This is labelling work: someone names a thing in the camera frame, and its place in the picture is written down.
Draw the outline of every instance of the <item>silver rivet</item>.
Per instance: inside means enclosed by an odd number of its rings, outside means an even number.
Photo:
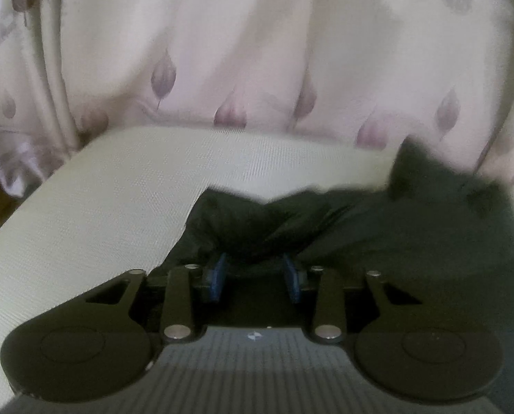
[[[314,334],[322,339],[335,339],[341,336],[341,329],[335,325],[319,325],[314,329]]]
[[[165,328],[163,334],[169,339],[185,339],[192,334],[192,330],[185,325],[173,324]]]

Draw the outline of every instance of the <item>metal rivet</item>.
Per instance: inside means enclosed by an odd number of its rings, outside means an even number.
[[[314,329],[314,334],[322,339],[335,339],[341,336],[341,329],[335,325],[319,325]]]
[[[192,278],[198,279],[203,274],[203,268],[195,263],[185,264],[184,267],[189,271]]]
[[[165,328],[163,334],[169,339],[185,339],[192,334],[192,330],[185,325],[173,324]]]

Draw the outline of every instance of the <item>curtain fold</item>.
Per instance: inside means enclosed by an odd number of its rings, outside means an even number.
[[[133,125],[407,136],[514,184],[514,0],[0,0],[0,183]]]

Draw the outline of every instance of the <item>black plastic part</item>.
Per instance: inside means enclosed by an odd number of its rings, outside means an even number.
[[[164,330],[173,325],[190,329],[181,341],[195,340],[208,325],[300,327],[313,341],[339,343],[378,385],[418,401],[480,394],[500,369],[500,345],[484,327],[421,305],[380,276],[367,276],[366,286],[333,268],[308,273],[290,261],[294,280],[286,285],[287,261],[277,257],[261,275],[227,275],[224,261],[213,279],[208,271],[219,261],[212,257],[197,271],[179,266],[166,277],[127,272],[25,322],[1,348],[10,386],[56,402],[112,394],[144,374],[171,341]],[[341,334],[318,338],[323,325]]]
[[[465,316],[428,305],[394,305],[381,276],[366,276],[380,315],[358,334],[355,357],[399,396],[451,402],[474,396],[502,367],[498,339]]]
[[[160,322],[160,333],[171,325],[182,325],[194,334],[190,271],[184,266],[169,271],[167,289]]]
[[[128,313],[144,278],[124,273],[13,330],[0,350],[12,389],[78,402],[114,393],[142,375],[154,352]]]
[[[339,329],[340,335],[331,339],[317,337],[316,329],[321,326],[334,326]],[[317,341],[326,344],[341,342],[347,334],[343,282],[335,269],[326,268],[322,272],[318,296],[316,297],[312,331]]]

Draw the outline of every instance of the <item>white curtain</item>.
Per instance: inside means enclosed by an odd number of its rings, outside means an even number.
[[[0,0],[8,193],[140,124],[412,135],[514,183],[514,0]]]

